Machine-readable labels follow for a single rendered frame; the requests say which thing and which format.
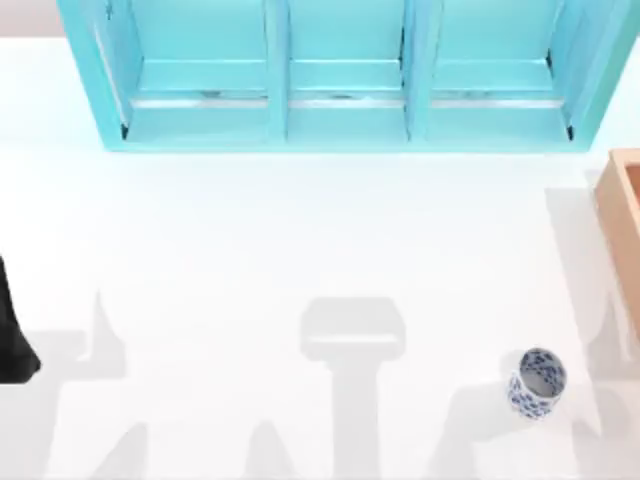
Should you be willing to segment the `light blue rack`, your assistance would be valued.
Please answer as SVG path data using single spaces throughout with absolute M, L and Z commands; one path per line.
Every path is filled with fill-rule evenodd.
M 584 152 L 640 0 L 56 0 L 118 152 Z

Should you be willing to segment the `blue and white cup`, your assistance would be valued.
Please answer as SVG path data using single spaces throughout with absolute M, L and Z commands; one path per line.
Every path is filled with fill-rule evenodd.
M 557 355 L 541 347 L 530 348 L 510 378 L 509 404 L 525 418 L 544 419 L 564 393 L 567 380 L 566 368 Z

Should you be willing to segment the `salmon-coloured box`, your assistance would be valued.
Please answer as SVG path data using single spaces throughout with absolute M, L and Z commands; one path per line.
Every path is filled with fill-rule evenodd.
M 611 150 L 594 193 L 629 321 L 640 340 L 640 148 Z

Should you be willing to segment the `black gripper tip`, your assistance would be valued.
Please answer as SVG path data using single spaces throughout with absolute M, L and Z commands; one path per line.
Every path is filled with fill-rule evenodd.
M 0 385 L 25 384 L 41 366 L 18 323 L 4 259 L 0 256 Z

